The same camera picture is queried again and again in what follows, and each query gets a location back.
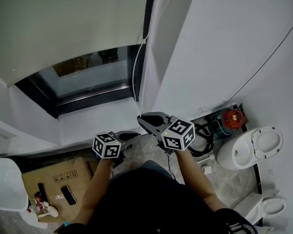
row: white sink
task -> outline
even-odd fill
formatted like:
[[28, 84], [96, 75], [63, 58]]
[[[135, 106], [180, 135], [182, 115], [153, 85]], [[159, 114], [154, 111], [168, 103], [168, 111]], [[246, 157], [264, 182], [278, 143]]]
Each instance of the white sink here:
[[28, 196], [21, 171], [9, 158], [0, 158], [0, 210], [23, 212], [28, 207]]

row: black hose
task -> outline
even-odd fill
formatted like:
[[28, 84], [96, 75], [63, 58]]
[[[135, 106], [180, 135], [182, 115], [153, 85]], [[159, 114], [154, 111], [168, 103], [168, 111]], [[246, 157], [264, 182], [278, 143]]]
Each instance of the black hose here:
[[204, 125], [200, 125], [200, 124], [194, 124], [195, 127], [195, 133], [198, 136], [201, 136], [202, 138], [206, 139], [207, 143], [206, 143], [206, 147], [203, 151], [197, 151], [195, 149], [193, 149], [192, 147], [188, 146], [188, 149], [190, 150], [191, 154], [193, 157], [200, 157], [202, 155], [208, 154], [209, 152], [211, 152], [214, 148], [214, 139], [213, 139], [213, 132], [209, 132], [206, 127], [209, 126], [213, 126], [213, 123], [206, 123]]

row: toilet lid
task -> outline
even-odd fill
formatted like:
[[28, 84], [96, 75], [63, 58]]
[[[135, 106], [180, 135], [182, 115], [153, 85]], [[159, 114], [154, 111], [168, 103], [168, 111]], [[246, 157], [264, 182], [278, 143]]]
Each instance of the toilet lid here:
[[252, 134], [255, 157], [266, 159], [276, 155], [283, 143], [283, 137], [274, 127], [263, 127]]
[[286, 210], [287, 206], [287, 201], [283, 198], [273, 197], [265, 199], [262, 201], [263, 217], [277, 217]]

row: window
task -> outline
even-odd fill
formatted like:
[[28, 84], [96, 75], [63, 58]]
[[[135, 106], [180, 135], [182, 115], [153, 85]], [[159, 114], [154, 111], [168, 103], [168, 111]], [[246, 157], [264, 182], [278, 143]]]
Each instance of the window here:
[[[146, 0], [143, 38], [147, 36], [153, 0]], [[55, 63], [15, 83], [51, 116], [133, 97], [140, 91], [145, 44], [124, 46]]]

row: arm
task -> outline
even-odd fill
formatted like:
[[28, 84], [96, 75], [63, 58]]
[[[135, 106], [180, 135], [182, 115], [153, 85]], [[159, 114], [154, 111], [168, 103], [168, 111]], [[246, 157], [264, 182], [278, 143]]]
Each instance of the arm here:
[[216, 196], [210, 181], [194, 161], [191, 153], [188, 150], [176, 151], [176, 155], [185, 184], [194, 190], [214, 212], [227, 208]]
[[72, 223], [81, 223], [84, 225], [88, 224], [88, 221], [93, 214], [94, 208], [106, 193], [112, 164], [113, 159], [100, 160], [97, 170], [95, 171], [93, 178], [86, 192], [84, 193], [82, 206], [79, 210], [79, 213]]

